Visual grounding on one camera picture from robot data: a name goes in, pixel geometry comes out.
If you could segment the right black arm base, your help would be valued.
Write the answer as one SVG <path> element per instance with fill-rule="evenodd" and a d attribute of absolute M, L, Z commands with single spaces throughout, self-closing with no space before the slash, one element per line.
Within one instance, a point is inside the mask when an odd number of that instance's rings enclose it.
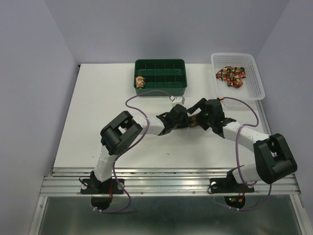
<path fill-rule="evenodd" d="M 239 194 L 239 193 L 253 193 L 254 188 L 249 188 L 244 184 L 238 184 L 235 180 L 228 178 L 212 178 L 208 188 L 209 194 Z"/>

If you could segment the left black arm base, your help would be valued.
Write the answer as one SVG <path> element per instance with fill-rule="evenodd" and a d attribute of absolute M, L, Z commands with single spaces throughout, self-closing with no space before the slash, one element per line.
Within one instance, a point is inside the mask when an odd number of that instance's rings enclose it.
<path fill-rule="evenodd" d="M 117 181 L 113 178 L 108 179 L 102 183 L 94 183 L 92 179 L 80 179 L 81 183 L 80 193 L 82 195 L 96 195 L 96 194 L 123 194 L 124 191 Z"/>

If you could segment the colourful squares patterned tie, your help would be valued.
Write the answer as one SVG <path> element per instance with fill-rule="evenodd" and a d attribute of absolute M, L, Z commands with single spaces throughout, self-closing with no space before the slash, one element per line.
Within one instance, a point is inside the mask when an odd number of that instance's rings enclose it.
<path fill-rule="evenodd" d="M 188 117 L 188 121 L 185 124 L 178 125 L 175 129 L 183 129 L 183 128 L 193 128 L 198 126 L 197 122 L 198 114 L 192 115 Z"/>

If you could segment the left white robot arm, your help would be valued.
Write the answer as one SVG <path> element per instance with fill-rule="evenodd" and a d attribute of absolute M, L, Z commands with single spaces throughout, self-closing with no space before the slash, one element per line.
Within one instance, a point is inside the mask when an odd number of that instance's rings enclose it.
<path fill-rule="evenodd" d="M 155 117 L 138 118 L 128 111 L 121 112 L 100 132 L 101 152 L 96 167 L 90 173 L 93 189 L 98 193 L 108 189 L 116 158 L 127 152 L 138 136 L 167 135 L 176 127 L 187 127 L 188 124 L 187 109 L 180 104 Z"/>

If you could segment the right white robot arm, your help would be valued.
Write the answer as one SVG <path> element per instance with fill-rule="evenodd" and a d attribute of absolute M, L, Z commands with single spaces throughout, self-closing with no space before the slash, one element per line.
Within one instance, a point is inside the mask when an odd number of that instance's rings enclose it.
<path fill-rule="evenodd" d="M 228 172 L 225 185 L 236 191 L 243 184 L 253 186 L 257 181 L 272 184 L 297 171 L 297 163 L 285 137 L 281 134 L 264 134 L 253 130 L 252 124 L 241 124 L 233 118 L 225 117 L 220 99 L 201 99 L 187 112 L 196 110 L 196 123 L 203 130 L 211 128 L 220 137 L 234 141 L 254 154 L 255 163 L 237 167 Z"/>

